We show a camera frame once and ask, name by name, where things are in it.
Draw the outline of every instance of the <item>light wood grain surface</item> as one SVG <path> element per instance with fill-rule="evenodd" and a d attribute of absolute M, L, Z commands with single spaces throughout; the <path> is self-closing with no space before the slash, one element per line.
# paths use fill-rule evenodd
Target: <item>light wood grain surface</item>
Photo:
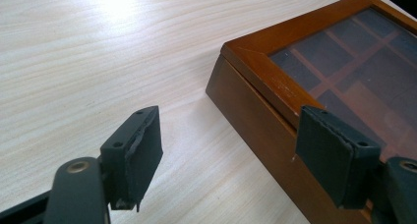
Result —
<path fill-rule="evenodd" d="M 0 0 L 0 211 L 159 105 L 162 161 L 113 223 L 308 223 L 205 87 L 225 41 L 335 1 Z"/>

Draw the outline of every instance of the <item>table surface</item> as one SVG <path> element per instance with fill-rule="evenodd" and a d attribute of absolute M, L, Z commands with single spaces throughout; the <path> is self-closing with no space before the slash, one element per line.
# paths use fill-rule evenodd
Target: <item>table surface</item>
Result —
<path fill-rule="evenodd" d="M 335 1 L 0 0 L 0 211 L 159 105 L 164 155 L 113 223 L 308 223 L 205 88 L 225 41 Z"/>

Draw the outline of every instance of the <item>screw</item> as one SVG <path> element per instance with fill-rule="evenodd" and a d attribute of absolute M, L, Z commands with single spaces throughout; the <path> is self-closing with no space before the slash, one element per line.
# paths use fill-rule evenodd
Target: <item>screw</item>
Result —
<path fill-rule="evenodd" d="M 78 161 L 67 168 L 68 173 L 79 173 L 89 168 L 89 163 L 86 161 Z"/>
<path fill-rule="evenodd" d="M 402 160 L 399 162 L 399 165 L 405 170 L 417 173 L 417 163 L 415 162 Z"/>

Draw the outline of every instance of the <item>clamp jaw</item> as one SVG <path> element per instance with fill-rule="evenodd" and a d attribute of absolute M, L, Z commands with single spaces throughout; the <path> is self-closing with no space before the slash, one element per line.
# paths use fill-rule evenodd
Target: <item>clamp jaw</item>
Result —
<path fill-rule="evenodd" d="M 303 106 L 296 153 L 339 208 L 369 199 L 374 224 L 417 223 L 417 161 L 380 162 L 381 148 L 323 109 Z"/>
<path fill-rule="evenodd" d="M 108 203 L 139 211 L 162 157 L 158 107 L 132 114 L 100 153 L 63 164 L 51 191 L 0 213 L 0 223 L 107 224 Z"/>

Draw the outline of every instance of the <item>wooden box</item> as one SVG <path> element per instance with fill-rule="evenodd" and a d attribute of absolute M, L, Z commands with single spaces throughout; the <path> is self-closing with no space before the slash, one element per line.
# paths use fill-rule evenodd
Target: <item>wooden box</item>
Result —
<path fill-rule="evenodd" d="M 337 209 L 302 160 L 302 105 L 325 107 L 394 155 L 417 159 L 417 24 L 380 0 L 341 0 L 226 42 L 207 94 L 311 223 Z"/>

